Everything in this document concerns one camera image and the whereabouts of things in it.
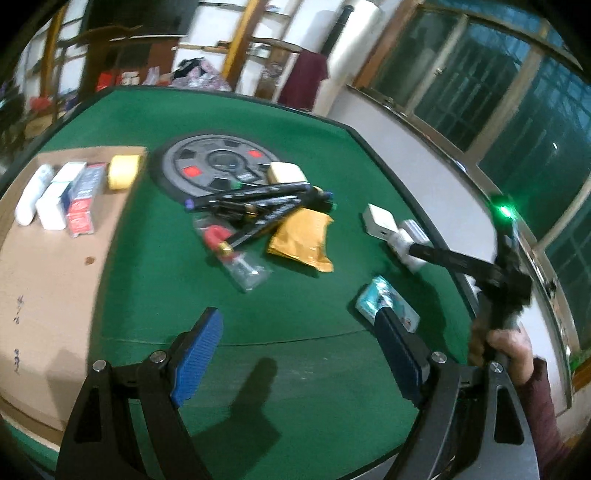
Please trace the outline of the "maroon sleeve forearm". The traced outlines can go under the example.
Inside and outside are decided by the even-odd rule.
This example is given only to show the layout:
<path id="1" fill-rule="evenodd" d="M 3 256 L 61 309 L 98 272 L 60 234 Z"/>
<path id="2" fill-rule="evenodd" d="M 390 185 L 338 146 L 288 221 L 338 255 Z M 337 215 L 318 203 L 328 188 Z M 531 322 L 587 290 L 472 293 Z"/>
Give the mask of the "maroon sleeve forearm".
<path id="1" fill-rule="evenodd" d="M 544 360 L 533 360 L 530 379 L 516 391 L 530 427 L 540 478 L 551 479 L 571 449 L 559 433 Z"/>

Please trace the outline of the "person right hand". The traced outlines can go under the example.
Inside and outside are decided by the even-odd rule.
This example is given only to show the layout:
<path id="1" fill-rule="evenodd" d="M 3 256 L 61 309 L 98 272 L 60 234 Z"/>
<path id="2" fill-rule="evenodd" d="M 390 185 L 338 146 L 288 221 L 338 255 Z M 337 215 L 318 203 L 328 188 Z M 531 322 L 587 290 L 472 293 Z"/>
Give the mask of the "person right hand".
<path id="1" fill-rule="evenodd" d="M 525 326 L 519 322 L 515 329 L 488 330 L 480 320 L 471 327 L 468 362 L 482 367 L 485 347 L 490 346 L 509 359 L 508 373 L 516 387 L 525 385 L 534 373 L 534 355 Z"/>

